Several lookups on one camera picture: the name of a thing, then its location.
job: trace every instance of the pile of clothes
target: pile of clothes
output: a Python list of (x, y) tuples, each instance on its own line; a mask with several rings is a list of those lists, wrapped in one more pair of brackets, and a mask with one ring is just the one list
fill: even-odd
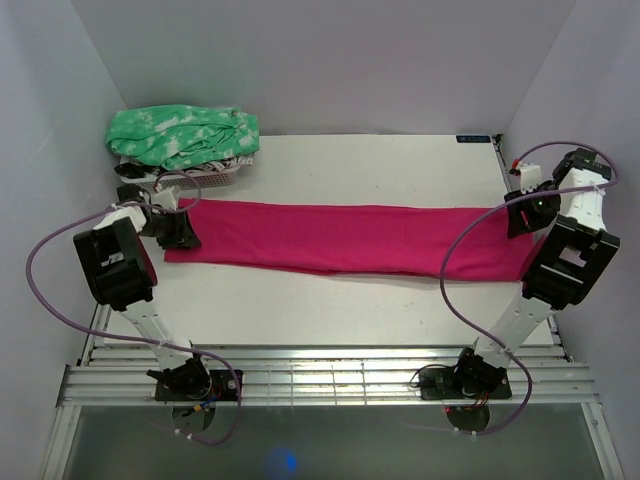
[(239, 108), (164, 105), (118, 112), (107, 147), (127, 157), (116, 172), (142, 178), (166, 171), (221, 171), (250, 164), (260, 148), (258, 119)]

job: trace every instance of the green patterned fabric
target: green patterned fabric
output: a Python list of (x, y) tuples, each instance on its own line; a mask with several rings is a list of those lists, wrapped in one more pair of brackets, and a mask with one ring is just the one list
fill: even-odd
[(165, 105), (118, 112), (106, 135), (113, 153), (184, 170), (258, 151), (258, 119), (239, 108)]

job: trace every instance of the basket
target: basket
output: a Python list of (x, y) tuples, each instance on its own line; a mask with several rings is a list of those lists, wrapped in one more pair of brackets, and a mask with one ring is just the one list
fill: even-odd
[[(126, 162), (128, 162), (128, 160), (125, 157), (120, 159), (120, 163)], [(240, 167), (242, 167), (241, 164), (236, 164), (220, 171), (213, 170), (205, 172), (192, 170), (188, 172), (188, 175), (198, 181), (200, 188), (224, 187), (226, 185), (233, 185), (236, 182), (237, 172), (240, 170)], [(125, 178), (121, 176), (120, 180), (124, 183), (132, 183), (145, 190), (151, 191), (156, 178), (155, 175), (147, 174), (142, 178)], [(197, 187), (191, 180), (181, 175), (165, 175), (162, 177), (162, 185), (166, 187), (176, 185), (180, 187), (181, 190), (197, 190)]]

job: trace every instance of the red towel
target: red towel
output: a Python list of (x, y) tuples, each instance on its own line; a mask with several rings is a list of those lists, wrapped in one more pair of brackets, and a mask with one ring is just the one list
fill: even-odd
[[(180, 205), (190, 201), (181, 201)], [(453, 240), (486, 210), (202, 200), (189, 211), (202, 248), (167, 250), (165, 260), (325, 275), (437, 277)], [(447, 267), (447, 277), (516, 281), (531, 246), (528, 235), (507, 239), (507, 214), (498, 212), (458, 246)]]

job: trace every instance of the white wall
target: white wall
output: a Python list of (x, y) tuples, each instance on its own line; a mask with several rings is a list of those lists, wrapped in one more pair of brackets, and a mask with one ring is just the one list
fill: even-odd
[[(36, 303), (24, 261), (45, 234), (113, 200), (102, 139), (123, 107), (68, 0), (0, 0), (2, 478), (37, 478), (64, 365), (83, 342)], [(35, 268), (54, 303), (88, 323), (94, 302), (70, 238)]]
[[(579, 306), (559, 315), (569, 352), (591, 363), (628, 478), (640, 478), (640, 5), (578, 0), (506, 132), (506, 154), (547, 140), (591, 143), (619, 164), (605, 220), (621, 237), (609, 269)], [(568, 151), (535, 157), (553, 167)]]
[(575, 0), (73, 0), (123, 98), (263, 133), (503, 131)]

